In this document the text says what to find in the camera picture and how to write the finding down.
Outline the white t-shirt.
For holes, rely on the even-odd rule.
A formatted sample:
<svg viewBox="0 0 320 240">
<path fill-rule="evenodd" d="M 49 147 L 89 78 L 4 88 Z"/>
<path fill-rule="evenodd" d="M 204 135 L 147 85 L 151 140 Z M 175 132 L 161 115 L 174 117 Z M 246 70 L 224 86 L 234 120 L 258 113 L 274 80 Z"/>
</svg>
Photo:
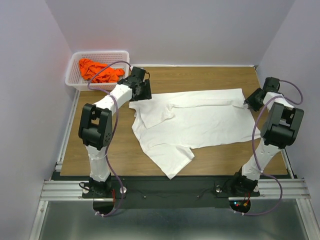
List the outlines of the white t-shirt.
<svg viewBox="0 0 320 240">
<path fill-rule="evenodd" d="M 242 89 L 153 94 L 129 103 L 142 151 L 169 178 L 195 157 L 192 150 L 260 138 Z"/>
</svg>

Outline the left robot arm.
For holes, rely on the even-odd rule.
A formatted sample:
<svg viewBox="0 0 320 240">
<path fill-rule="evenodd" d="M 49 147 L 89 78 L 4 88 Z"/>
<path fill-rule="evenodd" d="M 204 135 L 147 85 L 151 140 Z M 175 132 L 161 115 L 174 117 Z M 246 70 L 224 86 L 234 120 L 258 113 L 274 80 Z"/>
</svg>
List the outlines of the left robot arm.
<svg viewBox="0 0 320 240">
<path fill-rule="evenodd" d="M 113 194 L 107 162 L 107 151 L 117 126 L 113 116 L 118 119 L 119 108 L 127 102 L 152 98 L 150 79 L 145 78 L 150 74 L 135 66 L 130 70 L 130 75 L 121 79 L 104 98 L 82 108 L 78 136 L 87 150 L 90 165 L 88 182 L 79 184 L 83 198 L 106 198 Z"/>
</svg>

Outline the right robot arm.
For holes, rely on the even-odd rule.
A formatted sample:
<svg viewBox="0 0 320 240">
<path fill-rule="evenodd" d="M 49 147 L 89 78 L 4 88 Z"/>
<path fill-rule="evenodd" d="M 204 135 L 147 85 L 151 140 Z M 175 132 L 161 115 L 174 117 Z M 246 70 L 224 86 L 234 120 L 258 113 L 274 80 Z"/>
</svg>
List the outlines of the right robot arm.
<svg viewBox="0 0 320 240">
<path fill-rule="evenodd" d="M 291 146 L 300 130 L 304 110 L 293 105 L 300 105 L 285 97 L 280 90 L 282 80 L 267 77 L 263 87 L 254 91 L 244 103 L 249 109 L 268 116 L 260 131 L 260 142 L 255 146 L 257 123 L 251 135 L 252 157 L 237 171 L 230 182 L 233 195 L 251 194 L 258 189 L 258 180 L 264 175 L 264 169 L 271 159 L 287 146 Z"/>
</svg>

